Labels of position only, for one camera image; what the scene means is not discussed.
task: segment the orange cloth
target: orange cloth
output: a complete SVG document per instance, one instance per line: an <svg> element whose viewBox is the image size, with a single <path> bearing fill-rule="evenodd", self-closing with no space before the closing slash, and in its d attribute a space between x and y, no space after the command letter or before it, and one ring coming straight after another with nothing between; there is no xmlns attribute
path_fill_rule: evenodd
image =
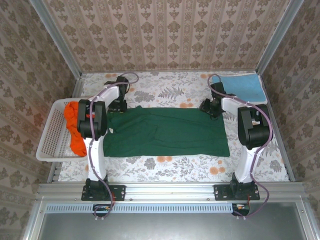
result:
<svg viewBox="0 0 320 240"><path fill-rule="evenodd" d="M78 106L79 103L77 101L69 102L65 106L63 114L66 120L66 128L71 134L70 148L75 154L84 157L87 155L87 150L84 139L77 130Z"/></svg>

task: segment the floral tablecloth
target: floral tablecloth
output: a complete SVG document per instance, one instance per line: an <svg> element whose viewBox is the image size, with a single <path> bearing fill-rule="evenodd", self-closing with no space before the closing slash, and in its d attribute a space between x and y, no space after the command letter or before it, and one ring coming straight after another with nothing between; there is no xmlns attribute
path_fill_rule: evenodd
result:
<svg viewBox="0 0 320 240"><path fill-rule="evenodd" d="M129 108L198 108L211 98L207 86L210 72L139 72L140 80L130 86L125 99ZM234 75L235 72L220 72ZM106 81L115 81L117 73L90 73L85 76L82 96L97 94ZM135 76L127 75L129 81ZM241 144L238 140L237 118L223 113L230 157L209 155L137 156L105 158L110 182L227 182L238 166ZM59 181L85 181L88 162L64 162ZM258 181L288 181L285 165L274 137L258 160L254 176Z"/></svg>

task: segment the green cloth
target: green cloth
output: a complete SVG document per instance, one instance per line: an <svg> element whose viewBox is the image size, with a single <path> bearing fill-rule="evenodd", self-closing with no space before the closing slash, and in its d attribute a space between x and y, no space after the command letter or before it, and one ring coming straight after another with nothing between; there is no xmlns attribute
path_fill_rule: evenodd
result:
<svg viewBox="0 0 320 240"><path fill-rule="evenodd" d="M180 156L229 157L224 120L197 108L130 108L108 112L105 157Z"/></svg>

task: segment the blue towel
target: blue towel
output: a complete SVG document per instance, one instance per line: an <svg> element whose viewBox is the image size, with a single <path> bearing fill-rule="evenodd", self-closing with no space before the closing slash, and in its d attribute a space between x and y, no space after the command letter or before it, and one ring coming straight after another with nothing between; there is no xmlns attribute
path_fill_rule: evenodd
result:
<svg viewBox="0 0 320 240"><path fill-rule="evenodd" d="M212 81L218 83L219 78L213 76ZM256 73L241 76L221 76L221 82L227 94L235 94L246 102L263 103L267 101Z"/></svg>

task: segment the white plastic basket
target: white plastic basket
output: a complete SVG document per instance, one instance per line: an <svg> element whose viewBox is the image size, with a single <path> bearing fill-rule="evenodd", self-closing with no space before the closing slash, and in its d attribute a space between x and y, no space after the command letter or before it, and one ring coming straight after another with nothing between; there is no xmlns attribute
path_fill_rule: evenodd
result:
<svg viewBox="0 0 320 240"><path fill-rule="evenodd" d="M86 156L80 157L71 150L71 134L66 129L67 121L64 116L66 105L72 101L78 102L80 99L82 98L60 99L52 105L35 154L39 161L65 162L87 159Z"/></svg>

